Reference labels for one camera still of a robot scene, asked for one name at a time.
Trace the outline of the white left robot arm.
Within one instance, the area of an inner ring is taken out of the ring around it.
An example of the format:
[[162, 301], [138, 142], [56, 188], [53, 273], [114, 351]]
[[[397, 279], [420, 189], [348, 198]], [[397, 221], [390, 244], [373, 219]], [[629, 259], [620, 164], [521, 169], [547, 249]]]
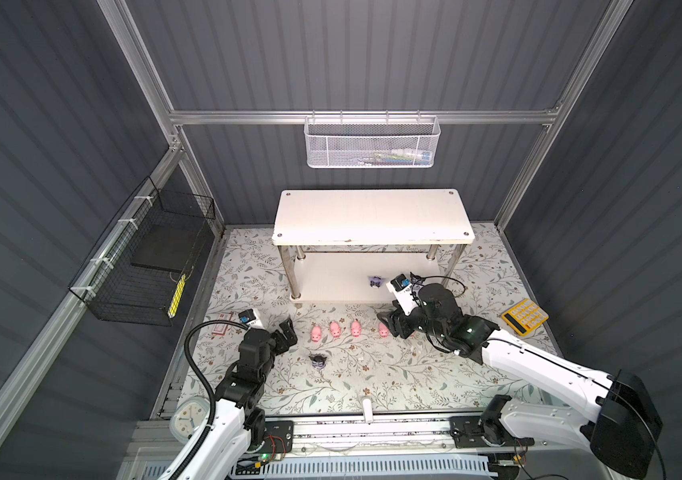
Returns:
[[[239, 358], [213, 386], [193, 358], [191, 341], [198, 331], [226, 325], [244, 331]], [[258, 406], [277, 356], [298, 343], [290, 318], [269, 331], [240, 321], [210, 320], [193, 327], [184, 338], [184, 356], [202, 384], [209, 410], [201, 426], [161, 475], [163, 479], [225, 479], [247, 452], [265, 437], [264, 410]]]

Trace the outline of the black-headed purple toy figure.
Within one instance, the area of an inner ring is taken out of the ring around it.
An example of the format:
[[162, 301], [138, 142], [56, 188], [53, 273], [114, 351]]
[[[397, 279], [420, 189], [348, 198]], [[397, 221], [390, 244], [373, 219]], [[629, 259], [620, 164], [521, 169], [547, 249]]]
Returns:
[[382, 286], [383, 279], [381, 277], [369, 276], [368, 279], [371, 287], [380, 288]]

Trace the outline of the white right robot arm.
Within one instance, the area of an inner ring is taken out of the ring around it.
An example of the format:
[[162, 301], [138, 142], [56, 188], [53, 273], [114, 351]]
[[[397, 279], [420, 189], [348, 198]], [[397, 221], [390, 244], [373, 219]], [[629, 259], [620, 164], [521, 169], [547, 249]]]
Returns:
[[393, 336], [421, 332], [444, 354], [505, 371], [560, 400], [545, 406], [494, 395], [474, 429], [488, 445], [552, 441], [589, 451], [632, 479], [645, 478], [651, 463], [662, 459], [663, 422], [638, 376], [608, 374], [530, 346], [496, 323], [464, 313], [450, 290], [428, 278], [399, 275], [386, 288], [394, 308], [378, 318]]

